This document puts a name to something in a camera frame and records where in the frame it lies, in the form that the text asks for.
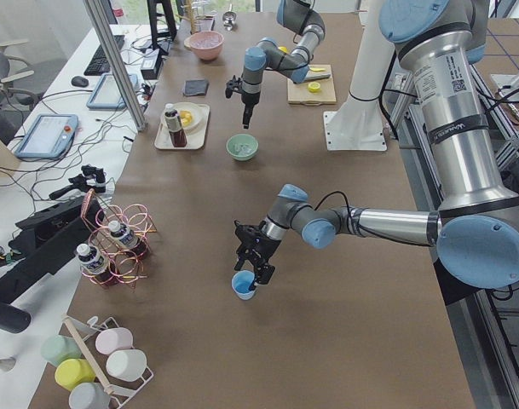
yellow cup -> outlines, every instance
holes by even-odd
[[[56,368],[55,381],[64,389],[72,391],[83,382],[93,382],[95,372],[87,360],[65,360]]]

pink bowl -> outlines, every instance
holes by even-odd
[[[201,60],[214,60],[222,52],[223,36],[219,32],[195,32],[189,46]]]

black cylinder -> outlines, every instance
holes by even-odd
[[[14,334],[23,332],[30,325],[31,319],[26,311],[0,302],[0,330]]]

black speaker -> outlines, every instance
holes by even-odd
[[[23,231],[10,242],[11,248],[23,251],[26,258],[0,278],[0,302],[12,303],[45,274],[56,274],[72,260],[76,247],[90,235],[80,217],[82,203],[83,198],[69,200],[16,223]],[[95,224],[99,210],[92,200],[86,219]]]

pink cup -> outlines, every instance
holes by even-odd
[[[109,328],[96,337],[96,350],[109,355],[121,349],[132,349],[132,332],[126,328]]]

